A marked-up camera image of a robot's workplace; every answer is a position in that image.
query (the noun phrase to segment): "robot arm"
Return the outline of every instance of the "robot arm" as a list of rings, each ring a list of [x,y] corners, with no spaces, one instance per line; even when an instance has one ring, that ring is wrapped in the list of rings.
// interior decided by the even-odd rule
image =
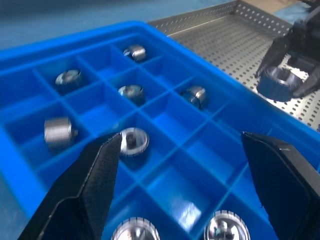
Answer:
[[[308,12],[312,12],[313,10],[315,10],[317,7],[320,6],[320,0],[302,0],[301,2],[307,4],[310,6],[310,8],[308,9]]]
[[[260,77],[257,91],[269,99],[286,102],[319,90],[319,52],[320,6],[313,10],[305,21],[296,21],[286,36],[273,41],[255,74],[256,78]],[[309,74],[305,82],[278,67],[286,55],[290,56],[287,62],[289,66]]]
[[[320,175],[291,144],[242,133],[255,191],[279,240],[320,239]]]
[[[113,198],[122,136],[98,137],[53,183],[19,240],[100,240]]]

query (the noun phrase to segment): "metal ring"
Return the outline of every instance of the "metal ring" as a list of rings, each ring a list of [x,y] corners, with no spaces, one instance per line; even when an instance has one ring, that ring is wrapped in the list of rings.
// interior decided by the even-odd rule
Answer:
[[[136,127],[122,130],[121,135],[120,159],[133,170],[140,168],[148,157],[149,135]]]
[[[55,87],[64,96],[84,86],[83,74],[80,70],[71,69],[59,74],[55,79]]]
[[[189,87],[180,95],[198,109],[204,109],[209,102],[206,89],[198,85]]]
[[[146,49],[138,44],[130,45],[123,51],[123,55],[130,57],[136,62],[141,62],[147,57]]]
[[[69,147],[77,136],[68,117],[57,117],[44,122],[44,141],[51,150]]]
[[[302,79],[289,69],[272,66],[261,74],[256,90],[268,99],[287,102],[302,84]]]
[[[143,105],[146,101],[145,99],[145,90],[142,86],[132,84],[120,87],[118,90],[121,96],[126,97],[131,100],[138,107]]]

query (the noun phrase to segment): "tray compartment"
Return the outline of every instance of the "tray compartment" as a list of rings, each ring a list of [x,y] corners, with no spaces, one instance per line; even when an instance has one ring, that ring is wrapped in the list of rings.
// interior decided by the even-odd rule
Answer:
[[[143,65],[159,82],[172,88],[193,77],[189,67],[170,55],[162,56]]]
[[[113,45],[121,54],[123,54],[124,50],[130,45],[141,45],[142,47],[144,47],[146,55],[146,58],[142,61],[142,63],[146,63],[163,54],[162,50],[159,49],[154,42],[149,40],[148,37],[143,34],[128,35],[126,37],[123,37],[121,40],[113,42]]]
[[[132,61],[124,57],[110,44],[87,50],[81,53],[80,57],[103,79],[110,78],[134,66]]]
[[[198,231],[227,191],[183,150],[171,155],[144,184],[165,212],[191,234]]]
[[[121,222],[134,217],[149,220],[157,229],[160,239],[189,239],[184,231],[139,187],[111,205],[107,225],[101,239],[110,240],[114,230]]]
[[[108,132],[120,132],[126,128],[140,128],[149,135],[148,154],[145,164],[138,169],[128,168],[136,179],[141,179],[150,169],[163,162],[166,155],[176,147],[170,138],[140,112],[122,119],[109,128]]]
[[[70,95],[66,102],[93,134],[105,131],[134,109],[132,104],[103,82]]]
[[[180,95],[182,91],[192,86],[201,86],[205,89],[209,102],[208,106],[201,111],[210,117],[218,114],[231,101],[231,98],[212,83],[210,79],[204,79],[201,77],[192,77],[191,79],[184,81],[175,88],[175,91]]]
[[[154,124],[179,144],[206,121],[205,117],[194,107],[172,93],[146,105],[143,111]]]
[[[225,184],[231,184],[248,162],[240,139],[212,122],[199,129],[184,148]]]
[[[46,105],[55,94],[32,69],[0,76],[1,120],[6,122]]]
[[[17,147],[24,153],[28,162],[34,168],[61,154],[61,152],[49,151],[44,139],[45,120],[60,117],[70,118],[73,127],[78,130],[78,135],[74,138],[74,144],[68,149],[73,148],[89,136],[81,122],[61,103],[50,104],[6,125],[6,130]]]
[[[66,72],[68,70],[80,70],[81,71],[83,84],[82,84],[82,87],[80,87],[79,89],[82,89],[82,88],[86,87],[87,85],[90,85],[92,83],[99,81],[98,76],[88,66],[88,64],[86,64],[80,57],[74,56],[74,55],[60,57],[58,59],[56,58],[54,60],[50,60],[46,63],[39,65],[36,68],[36,70],[37,70],[39,78],[46,81],[55,91],[56,91],[56,86],[55,86],[56,78],[60,74],[62,74],[63,72]]]
[[[108,80],[116,90],[126,85],[140,85],[144,89],[145,102],[160,96],[166,88],[158,83],[152,76],[141,69],[129,70]]]
[[[272,128],[272,124],[257,109],[241,106],[235,102],[226,106],[213,120],[237,137],[242,132],[267,134]]]

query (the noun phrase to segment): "metal bearing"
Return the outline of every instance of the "metal bearing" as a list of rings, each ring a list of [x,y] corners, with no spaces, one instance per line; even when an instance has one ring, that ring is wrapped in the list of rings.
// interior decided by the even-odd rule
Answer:
[[[131,100],[138,107],[146,102],[145,90],[140,85],[126,85],[118,90],[121,96]]]
[[[302,79],[289,69],[272,66],[261,74],[256,90],[268,99],[287,102],[302,84]]]
[[[73,144],[78,135],[68,117],[59,117],[44,122],[44,141],[51,150],[63,150]]]
[[[136,127],[122,130],[121,135],[120,159],[131,169],[141,167],[147,159],[149,135]]]
[[[146,49],[138,44],[130,45],[127,49],[123,51],[123,55],[131,58],[136,62],[141,62],[147,57]]]
[[[204,240],[250,240],[244,221],[232,211],[217,211],[204,228]]]
[[[160,237],[155,226],[147,219],[132,217],[116,228],[111,240],[160,240]]]
[[[209,102],[206,89],[198,85],[187,88],[180,95],[200,110],[204,109]]]
[[[77,69],[64,71],[55,79],[55,87],[62,96],[75,91],[85,84],[82,72]]]

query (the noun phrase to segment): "knurled metal part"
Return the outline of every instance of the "knurled metal part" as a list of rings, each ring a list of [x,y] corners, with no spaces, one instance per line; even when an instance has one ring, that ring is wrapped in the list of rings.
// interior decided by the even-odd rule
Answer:
[[[236,6],[237,1],[231,1],[196,11],[186,12],[180,15],[151,21],[149,22],[149,25],[155,27],[166,35],[170,35],[230,15],[235,11]]]
[[[213,214],[212,219],[204,228],[203,238],[204,240],[251,239],[248,227],[245,222],[237,214],[228,210],[219,210]]]
[[[156,227],[149,220],[142,217],[131,217],[130,219],[124,220],[122,223],[118,225],[116,230],[114,230],[111,240],[120,240],[119,239],[120,233],[130,228],[131,225],[148,228],[152,233],[153,239],[160,240],[159,233]]]

